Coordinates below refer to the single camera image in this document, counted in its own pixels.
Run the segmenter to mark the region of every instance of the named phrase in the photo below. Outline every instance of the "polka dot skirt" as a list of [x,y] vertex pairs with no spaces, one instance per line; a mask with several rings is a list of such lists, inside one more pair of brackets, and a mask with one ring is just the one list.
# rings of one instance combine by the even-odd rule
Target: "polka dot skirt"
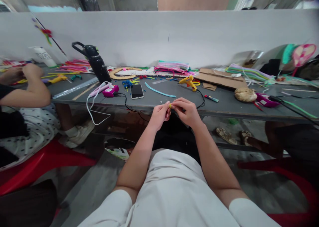
[[20,113],[27,124],[29,136],[0,139],[0,146],[19,158],[18,161],[0,168],[0,171],[26,161],[42,147],[46,146],[60,129],[60,121],[57,118],[53,104],[44,108],[21,108]]

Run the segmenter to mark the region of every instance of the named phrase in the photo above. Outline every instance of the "white wall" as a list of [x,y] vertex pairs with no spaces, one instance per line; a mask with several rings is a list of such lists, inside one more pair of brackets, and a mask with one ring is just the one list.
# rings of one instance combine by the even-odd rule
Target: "white wall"
[[0,56],[12,60],[39,60],[28,47],[43,47],[56,63],[64,63],[67,58],[58,46],[47,42],[44,34],[32,21],[31,13],[0,13]]
[[77,12],[37,17],[52,30],[69,59],[83,58],[71,47],[79,41],[97,46],[107,65],[150,66],[175,60],[203,67],[245,59],[251,50],[267,53],[288,43],[319,45],[317,10]]

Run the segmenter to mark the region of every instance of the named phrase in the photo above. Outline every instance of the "black shirt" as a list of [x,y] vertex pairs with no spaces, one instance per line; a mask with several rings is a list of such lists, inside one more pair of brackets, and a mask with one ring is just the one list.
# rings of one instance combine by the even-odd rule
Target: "black shirt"
[[[15,90],[14,87],[0,84],[0,100]],[[28,136],[27,125],[20,112],[15,111],[6,113],[1,110],[0,106],[0,139],[17,136]]]

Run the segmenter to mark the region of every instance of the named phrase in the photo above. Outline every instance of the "white sneaker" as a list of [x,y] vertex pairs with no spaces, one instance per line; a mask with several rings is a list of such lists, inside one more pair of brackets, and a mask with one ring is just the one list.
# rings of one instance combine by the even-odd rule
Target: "white sneaker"
[[94,129],[94,124],[92,120],[86,121],[82,126],[76,126],[78,129],[78,134],[75,137],[69,137],[63,145],[69,148],[75,148],[82,144],[87,136],[92,132]]

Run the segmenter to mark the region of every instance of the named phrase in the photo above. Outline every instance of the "yellow glue gun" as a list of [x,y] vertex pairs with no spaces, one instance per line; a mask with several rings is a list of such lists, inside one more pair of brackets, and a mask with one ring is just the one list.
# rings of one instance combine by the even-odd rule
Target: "yellow glue gun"
[[180,80],[179,81],[179,84],[183,84],[183,83],[186,83],[187,84],[187,87],[191,86],[193,91],[196,91],[197,90],[197,87],[194,85],[194,83],[192,82],[194,80],[193,76],[190,75],[188,77],[185,77],[184,79]]
[[54,83],[57,83],[57,82],[62,81],[62,80],[67,80],[67,77],[64,75],[59,75],[58,77],[56,77],[52,80],[49,80],[48,82],[54,84]]

